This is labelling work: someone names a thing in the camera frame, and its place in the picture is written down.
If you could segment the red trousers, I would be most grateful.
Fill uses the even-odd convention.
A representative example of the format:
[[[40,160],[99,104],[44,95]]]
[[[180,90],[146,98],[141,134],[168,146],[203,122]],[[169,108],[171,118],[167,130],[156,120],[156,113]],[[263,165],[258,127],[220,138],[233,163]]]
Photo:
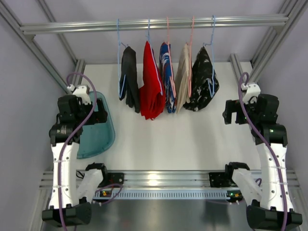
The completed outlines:
[[[149,43],[146,42],[143,53],[143,86],[139,89],[141,115],[144,116],[146,120],[156,119],[163,112],[165,107],[165,89],[161,75],[159,73],[159,69],[158,74],[162,84],[163,96],[160,95],[160,88],[156,78],[156,72],[151,57],[150,46]]]

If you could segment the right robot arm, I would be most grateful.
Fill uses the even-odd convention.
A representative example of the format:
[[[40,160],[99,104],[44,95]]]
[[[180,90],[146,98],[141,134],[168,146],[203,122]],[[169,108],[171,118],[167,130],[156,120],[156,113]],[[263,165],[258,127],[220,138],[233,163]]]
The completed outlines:
[[[259,154],[261,184],[257,184],[245,163],[230,162],[226,172],[238,186],[246,201],[246,217],[253,230],[290,231],[299,227],[302,215],[294,211],[290,199],[287,174],[287,131],[277,123],[279,100],[276,96],[259,94],[247,101],[243,95],[238,100],[227,100],[223,118],[231,123],[236,113],[236,123],[248,124]]]

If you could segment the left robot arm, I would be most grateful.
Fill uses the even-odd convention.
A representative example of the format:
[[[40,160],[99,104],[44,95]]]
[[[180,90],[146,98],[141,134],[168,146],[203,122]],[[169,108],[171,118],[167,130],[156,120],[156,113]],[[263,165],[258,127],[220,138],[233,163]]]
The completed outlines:
[[[49,131],[53,154],[53,186],[51,200],[42,211],[42,220],[55,227],[87,225],[91,220],[91,200],[106,176],[102,163],[86,167],[77,185],[76,160],[83,125],[105,123],[108,113],[100,98],[84,103],[81,97],[66,95],[58,99],[59,113]]]

